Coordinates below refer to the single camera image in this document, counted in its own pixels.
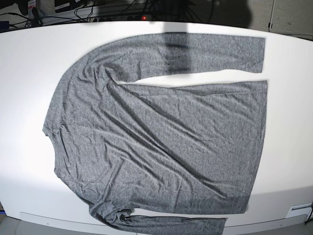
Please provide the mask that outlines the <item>grey long-sleeve T-shirt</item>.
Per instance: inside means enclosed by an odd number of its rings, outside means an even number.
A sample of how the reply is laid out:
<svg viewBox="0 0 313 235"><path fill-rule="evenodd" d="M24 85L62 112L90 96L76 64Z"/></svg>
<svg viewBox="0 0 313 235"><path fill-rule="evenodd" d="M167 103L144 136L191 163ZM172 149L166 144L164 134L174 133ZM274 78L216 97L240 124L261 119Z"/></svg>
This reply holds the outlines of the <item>grey long-sleeve T-shirt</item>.
<svg viewBox="0 0 313 235"><path fill-rule="evenodd" d="M266 130L267 81L165 88L138 80L261 73L265 39L171 32L117 40L60 79L43 132L55 174L107 226L220 235L246 211Z"/></svg>

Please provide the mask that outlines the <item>black power strip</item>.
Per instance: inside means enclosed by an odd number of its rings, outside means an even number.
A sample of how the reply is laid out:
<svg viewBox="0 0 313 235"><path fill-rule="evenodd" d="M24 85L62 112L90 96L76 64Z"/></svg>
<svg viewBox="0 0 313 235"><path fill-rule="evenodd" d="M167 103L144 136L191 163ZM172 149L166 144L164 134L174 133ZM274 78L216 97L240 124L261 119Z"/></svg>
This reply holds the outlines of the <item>black power strip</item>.
<svg viewBox="0 0 313 235"><path fill-rule="evenodd" d="M152 21L152 15L125 15L125 16L102 16L93 17L90 22L111 22L111 21Z"/></svg>

